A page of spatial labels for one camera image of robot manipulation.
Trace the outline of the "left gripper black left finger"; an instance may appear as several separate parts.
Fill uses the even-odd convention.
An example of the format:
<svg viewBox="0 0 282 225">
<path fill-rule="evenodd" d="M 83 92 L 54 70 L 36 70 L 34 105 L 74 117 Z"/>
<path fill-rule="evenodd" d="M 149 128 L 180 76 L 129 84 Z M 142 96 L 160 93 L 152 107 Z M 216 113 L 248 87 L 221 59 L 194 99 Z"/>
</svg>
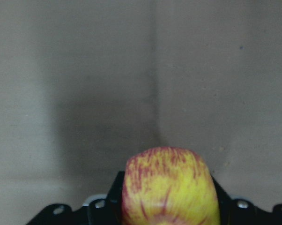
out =
<svg viewBox="0 0 282 225">
<path fill-rule="evenodd" d="M 124 171 L 117 173 L 106 196 L 92 197 L 89 203 L 72 210 L 69 205 L 55 203 L 39 211 L 28 225 L 120 225 L 121 194 Z"/>
</svg>

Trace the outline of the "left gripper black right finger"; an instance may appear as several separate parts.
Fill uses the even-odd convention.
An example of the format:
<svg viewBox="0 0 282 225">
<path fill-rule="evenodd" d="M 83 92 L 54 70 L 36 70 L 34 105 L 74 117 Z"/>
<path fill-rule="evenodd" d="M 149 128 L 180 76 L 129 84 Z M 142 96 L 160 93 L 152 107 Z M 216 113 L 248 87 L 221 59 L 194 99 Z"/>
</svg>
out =
<svg viewBox="0 0 282 225">
<path fill-rule="evenodd" d="M 249 200 L 231 197 L 212 179 L 218 199 L 218 214 L 211 225 L 282 225 L 282 203 L 270 211 L 263 210 Z"/>
</svg>

